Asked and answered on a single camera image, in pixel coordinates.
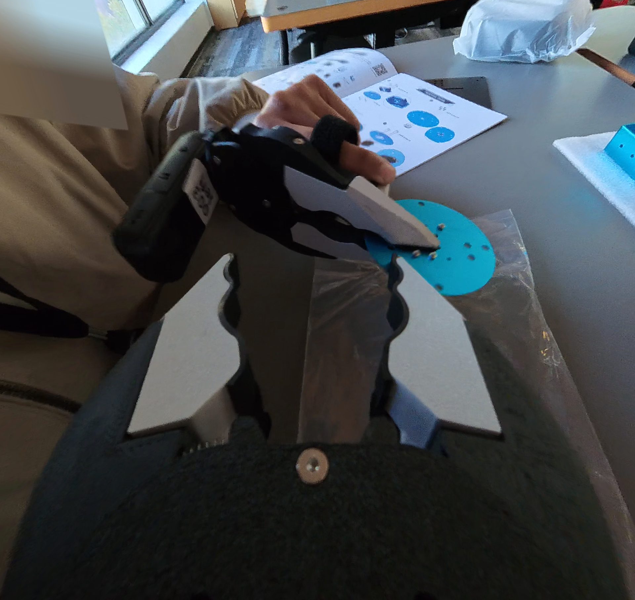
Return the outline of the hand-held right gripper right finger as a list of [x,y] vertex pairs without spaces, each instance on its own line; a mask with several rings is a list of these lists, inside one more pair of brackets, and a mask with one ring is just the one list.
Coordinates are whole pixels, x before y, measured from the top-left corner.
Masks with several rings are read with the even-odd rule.
[[384,414],[399,443],[431,449],[440,430],[502,439],[461,313],[401,256],[389,263],[388,291]]

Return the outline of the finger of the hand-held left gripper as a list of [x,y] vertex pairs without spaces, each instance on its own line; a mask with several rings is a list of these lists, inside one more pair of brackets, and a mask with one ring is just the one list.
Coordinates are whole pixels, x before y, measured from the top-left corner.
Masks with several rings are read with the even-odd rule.
[[318,229],[305,223],[296,223],[291,228],[294,242],[335,259],[369,259],[369,252],[353,242],[330,239]]
[[300,207],[331,212],[358,230],[370,231],[393,246],[436,250],[439,239],[415,216],[364,177],[355,176],[342,190],[292,167],[284,184]]

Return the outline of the blue round metal plate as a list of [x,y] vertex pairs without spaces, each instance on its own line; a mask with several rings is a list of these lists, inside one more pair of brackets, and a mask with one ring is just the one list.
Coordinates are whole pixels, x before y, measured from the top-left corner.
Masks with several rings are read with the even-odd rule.
[[[388,268],[393,255],[403,258],[430,285],[445,296],[460,296],[479,290],[492,278],[496,256],[483,231],[469,218],[449,207],[425,200],[398,200],[398,204],[417,217],[439,239],[438,256],[432,253],[412,258],[414,248],[394,247],[383,239],[367,235],[366,247],[371,257],[382,267]],[[443,231],[437,230],[445,223]]]

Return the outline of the person's left hand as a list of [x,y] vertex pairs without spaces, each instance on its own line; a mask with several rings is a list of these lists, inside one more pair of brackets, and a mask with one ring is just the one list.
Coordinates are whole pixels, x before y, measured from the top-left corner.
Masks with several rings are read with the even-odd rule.
[[[309,138],[324,116],[345,120],[360,131],[360,122],[339,96],[316,75],[271,95],[253,123],[260,128],[283,126]],[[375,183],[387,186],[396,178],[394,167],[384,158],[361,148],[358,142],[345,142],[340,150],[340,167]]]

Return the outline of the blue metal U bracket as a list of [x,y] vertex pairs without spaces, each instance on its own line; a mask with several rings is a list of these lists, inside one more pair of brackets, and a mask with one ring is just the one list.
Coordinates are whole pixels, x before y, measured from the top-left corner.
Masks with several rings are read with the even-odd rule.
[[604,152],[611,158],[632,180],[634,171],[634,123],[623,125],[605,146]]

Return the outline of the white foam sheet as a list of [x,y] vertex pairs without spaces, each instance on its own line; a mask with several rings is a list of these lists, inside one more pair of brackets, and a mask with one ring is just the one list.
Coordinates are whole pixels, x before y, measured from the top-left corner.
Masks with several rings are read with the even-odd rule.
[[615,133],[565,137],[552,145],[634,225],[634,179],[605,151]]

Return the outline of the grey desk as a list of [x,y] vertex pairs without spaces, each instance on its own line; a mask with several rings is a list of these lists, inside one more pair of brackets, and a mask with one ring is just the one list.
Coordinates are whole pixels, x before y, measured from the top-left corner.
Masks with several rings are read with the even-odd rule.
[[[493,105],[511,119],[400,177],[397,198],[424,198],[481,217],[511,210],[523,238],[535,292],[628,510],[634,511],[634,229],[552,147],[553,140],[630,122],[634,90],[579,55],[552,64],[487,64],[453,56],[449,39],[393,48],[397,68],[419,78],[483,74]],[[315,261],[256,234],[226,207],[197,256],[235,251],[243,287],[242,332],[264,404],[271,442],[296,442]],[[487,370],[511,370],[519,386],[493,395],[505,440],[443,431],[454,457],[494,453],[518,461],[502,480],[479,459],[473,472],[496,477],[502,496],[537,528],[606,525],[620,564],[634,569],[634,526],[606,516],[582,459],[524,380],[485,338]]]

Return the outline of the white instruction manual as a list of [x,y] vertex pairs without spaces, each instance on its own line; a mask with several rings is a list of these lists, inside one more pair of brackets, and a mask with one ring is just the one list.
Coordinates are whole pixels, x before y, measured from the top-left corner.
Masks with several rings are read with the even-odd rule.
[[358,118],[360,144],[397,176],[495,127],[507,117],[405,73],[383,54],[347,48],[255,81],[273,94],[306,76],[322,79]]

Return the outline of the person's left forearm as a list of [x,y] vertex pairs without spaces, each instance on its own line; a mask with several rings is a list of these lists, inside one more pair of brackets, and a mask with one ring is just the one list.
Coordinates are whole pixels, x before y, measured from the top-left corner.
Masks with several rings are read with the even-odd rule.
[[243,117],[259,113],[269,95],[243,78],[179,78],[154,90],[144,116],[163,141],[192,131],[233,128]]

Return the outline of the white plastic wrap bundle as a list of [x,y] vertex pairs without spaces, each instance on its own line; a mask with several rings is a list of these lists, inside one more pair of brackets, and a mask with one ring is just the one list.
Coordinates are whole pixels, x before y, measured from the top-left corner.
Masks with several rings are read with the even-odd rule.
[[590,0],[480,0],[453,49],[473,61],[549,63],[582,48],[595,30]]

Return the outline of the dark grey perforated plate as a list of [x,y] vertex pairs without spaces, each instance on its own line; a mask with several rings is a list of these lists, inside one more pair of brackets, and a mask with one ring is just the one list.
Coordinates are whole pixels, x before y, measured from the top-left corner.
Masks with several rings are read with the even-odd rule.
[[492,109],[488,80],[484,76],[428,78],[427,83],[479,106]]

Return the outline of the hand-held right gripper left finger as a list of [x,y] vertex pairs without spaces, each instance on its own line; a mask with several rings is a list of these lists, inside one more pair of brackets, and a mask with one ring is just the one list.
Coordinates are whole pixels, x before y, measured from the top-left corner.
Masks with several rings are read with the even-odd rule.
[[237,416],[229,389],[241,365],[237,338],[223,322],[234,255],[223,255],[164,316],[128,434],[188,429],[203,444],[224,444]]

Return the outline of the clear plastic bag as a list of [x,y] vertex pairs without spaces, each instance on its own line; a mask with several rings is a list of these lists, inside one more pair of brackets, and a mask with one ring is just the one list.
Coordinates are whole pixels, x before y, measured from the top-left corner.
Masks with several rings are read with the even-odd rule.
[[[604,449],[544,318],[533,273],[511,210],[474,218],[496,253],[493,279],[452,298],[513,366],[566,435],[585,467],[607,518],[634,525]],[[368,423],[368,401],[388,334],[387,275],[370,261],[317,258],[309,309],[299,442],[357,442]]]

